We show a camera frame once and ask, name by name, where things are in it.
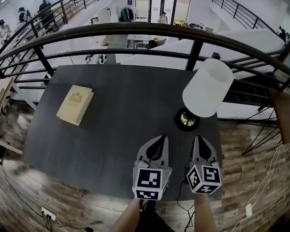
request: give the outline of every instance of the white table leg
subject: white table leg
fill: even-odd
[[[9,150],[11,150],[11,151],[17,153],[17,154],[20,154],[20,155],[23,154],[23,152],[22,152],[21,150],[16,149],[16,148],[14,148],[13,146],[8,145],[7,143],[5,143],[5,142],[3,142],[3,141],[1,141],[1,140],[0,140],[0,145],[1,145],[2,147],[5,147],[5,148],[7,148],[7,149],[9,149]]]
[[[37,109],[37,106],[30,100],[25,93],[15,84],[13,83],[14,90],[29,104],[30,107],[32,107],[34,110]]]

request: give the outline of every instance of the white lampshade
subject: white lampshade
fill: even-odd
[[[208,58],[200,63],[199,70],[183,92],[185,106],[199,117],[214,115],[233,80],[234,75],[226,64]]]

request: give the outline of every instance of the white robot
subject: white robot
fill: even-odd
[[[170,181],[169,140],[159,136],[144,144],[134,162],[132,191],[137,199],[161,200]]]
[[[211,154],[201,155],[200,149]],[[194,139],[192,162],[187,179],[193,193],[212,194],[222,186],[216,150],[202,136],[196,136]]]

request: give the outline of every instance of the dark gray tabletop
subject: dark gray tabletop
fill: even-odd
[[[132,168],[140,147],[166,135],[173,172],[163,199],[176,200],[197,134],[217,149],[221,166],[217,115],[200,118],[193,132],[181,131],[174,122],[178,110],[185,107],[182,93],[193,75],[148,66],[60,66],[35,111],[23,161],[67,184],[133,198]],[[92,88],[95,93],[80,126],[56,117],[72,85]],[[219,195],[221,189],[212,196]],[[190,187],[183,185],[180,199],[192,198]]]

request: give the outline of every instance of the forearm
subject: forearm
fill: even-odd
[[[194,231],[215,232],[215,220],[206,194],[195,195],[194,209]]]
[[[140,200],[133,199],[111,227],[111,232],[135,232],[140,220]]]

